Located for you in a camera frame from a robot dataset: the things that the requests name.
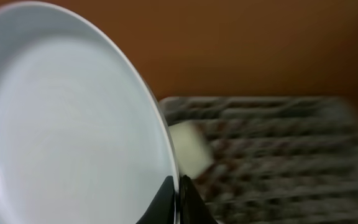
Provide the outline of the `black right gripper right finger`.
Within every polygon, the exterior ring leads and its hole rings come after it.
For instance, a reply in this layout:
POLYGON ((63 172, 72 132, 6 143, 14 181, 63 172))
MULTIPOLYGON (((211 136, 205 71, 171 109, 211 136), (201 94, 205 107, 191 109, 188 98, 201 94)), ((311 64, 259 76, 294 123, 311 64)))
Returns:
POLYGON ((187 175, 180 179, 180 223, 218 224, 187 175))

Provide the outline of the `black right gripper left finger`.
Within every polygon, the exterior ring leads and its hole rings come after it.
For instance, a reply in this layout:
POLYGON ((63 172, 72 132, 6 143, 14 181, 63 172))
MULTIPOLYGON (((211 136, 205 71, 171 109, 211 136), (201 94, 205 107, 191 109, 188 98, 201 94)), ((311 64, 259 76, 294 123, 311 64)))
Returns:
POLYGON ((136 224, 174 224, 175 189, 173 177, 167 176, 149 207, 136 224))

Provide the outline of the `green bowl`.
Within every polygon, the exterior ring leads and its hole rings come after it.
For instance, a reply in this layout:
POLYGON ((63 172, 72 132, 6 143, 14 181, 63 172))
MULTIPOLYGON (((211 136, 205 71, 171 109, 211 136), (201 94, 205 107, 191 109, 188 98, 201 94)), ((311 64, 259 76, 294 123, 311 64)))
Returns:
POLYGON ((169 127, 181 175, 197 179, 213 163, 213 155, 197 125, 191 121, 169 127))

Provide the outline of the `light blue plate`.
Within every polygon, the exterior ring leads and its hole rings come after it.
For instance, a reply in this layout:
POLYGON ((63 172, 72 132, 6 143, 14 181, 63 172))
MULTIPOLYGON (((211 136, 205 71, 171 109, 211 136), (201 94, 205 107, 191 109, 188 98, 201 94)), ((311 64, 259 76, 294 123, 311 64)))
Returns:
POLYGON ((46 2, 0 7, 0 223, 137 223, 178 168, 157 102, 117 45, 46 2))

